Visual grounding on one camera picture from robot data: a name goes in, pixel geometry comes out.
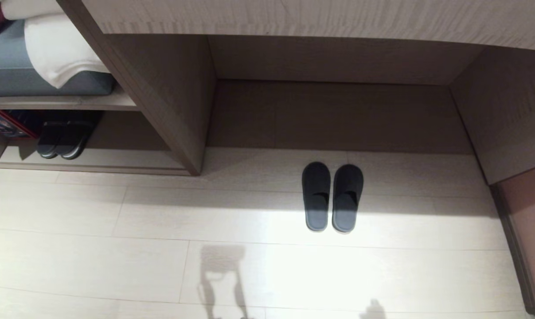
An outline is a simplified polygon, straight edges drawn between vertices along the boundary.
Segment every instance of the open cubby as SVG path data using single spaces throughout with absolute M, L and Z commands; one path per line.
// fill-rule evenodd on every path
M 40 157 L 36 143 L 8 141 L 0 156 L 0 168 L 186 174 L 140 112 L 105 111 L 83 153 L 70 161 Z

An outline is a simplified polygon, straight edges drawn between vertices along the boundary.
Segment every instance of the wood grain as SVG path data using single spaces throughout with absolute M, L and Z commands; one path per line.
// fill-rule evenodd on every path
M 472 153 L 446 87 L 219 81 L 208 145 L 273 141 L 290 149 Z
M 0 287 L 177 301 L 188 242 L 0 230 Z
M 0 180 L 0 229 L 111 236 L 125 187 L 29 183 Z
M 207 148 L 204 170 L 198 178 L 61 172 L 57 181 L 301 194 L 300 176 L 311 162 L 324 163 L 331 176 L 346 163 L 359 166 L 366 181 L 364 195 L 490 198 L 476 158 L 454 154 Z M 382 211 L 385 206 L 375 205 L 374 208 Z
M 174 156 L 200 173 L 216 81 L 204 37 L 105 36 L 81 0 L 57 0 Z
M 517 264 L 526 266 L 526 282 L 521 288 L 529 298 L 524 297 L 524 302 L 526 307 L 535 307 L 535 169 L 496 186 L 503 196 L 514 239 L 520 244 L 517 258 L 523 260 Z
M 344 236 L 330 230 L 330 225 L 322 233 L 305 227 L 302 193 L 130 187 L 114 235 L 281 245 L 508 250 L 490 198 L 366 194 L 362 198 L 356 228 Z
M 535 49 L 535 0 L 84 0 L 108 34 L 434 40 Z
M 483 45 L 391 39 L 208 36 L 222 79 L 449 85 Z
M 366 309 L 359 311 L 320 311 L 306 309 L 266 308 L 266 319 L 526 319 L 525 311 L 467 312 L 467 313 L 402 313 L 379 312 L 379 306 L 367 302 Z
M 202 167 L 216 84 L 205 36 L 106 35 L 125 69 L 136 80 L 144 114 L 185 168 Z
M 488 48 L 450 88 L 490 184 L 535 168 L 535 51 Z
M 110 95 L 70 97 L 0 97 L 0 109 L 96 109 L 139 111 L 120 85 Z
M 374 299 L 391 313 L 524 309 L 506 251 L 191 241 L 186 269 L 181 303 L 204 303 L 208 279 L 220 305 L 360 311 Z M 234 299 L 237 284 L 245 299 Z

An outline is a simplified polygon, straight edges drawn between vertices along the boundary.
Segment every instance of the shelf compartment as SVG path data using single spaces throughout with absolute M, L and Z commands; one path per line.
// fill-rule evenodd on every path
M 44 159 L 36 140 L 12 140 L 0 168 L 188 175 L 140 112 L 107 111 L 80 157 Z
M 135 103 L 116 84 L 110 95 L 70 97 L 0 97 L 0 109 L 95 109 L 139 111 Z

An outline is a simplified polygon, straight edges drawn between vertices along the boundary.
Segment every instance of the wooden shelf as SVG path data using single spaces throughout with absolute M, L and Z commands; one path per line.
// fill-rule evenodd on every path
M 0 97 L 0 109 L 139 111 L 129 95 L 117 84 L 110 95 L 101 97 Z
M 188 175 L 139 112 L 107 111 L 80 157 L 44 159 L 36 140 L 10 141 L 0 168 Z
M 79 1 L 105 34 L 407 39 L 535 50 L 535 0 L 59 0 Z

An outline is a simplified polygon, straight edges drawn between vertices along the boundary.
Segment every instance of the black slippers on shelf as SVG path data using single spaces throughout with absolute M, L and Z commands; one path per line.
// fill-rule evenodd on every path
M 101 116 L 102 111 L 51 112 L 43 125 L 37 153 L 47 159 L 60 155 L 74 160 L 84 150 Z
M 307 227 L 320 232 L 328 224 L 330 171 L 326 165 L 320 162 L 308 164 L 302 174 L 302 186 Z M 354 229 L 363 186 L 364 176 L 357 166 L 348 164 L 336 171 L 332 194 L 332 226 L 339 232 L 349 233 Z

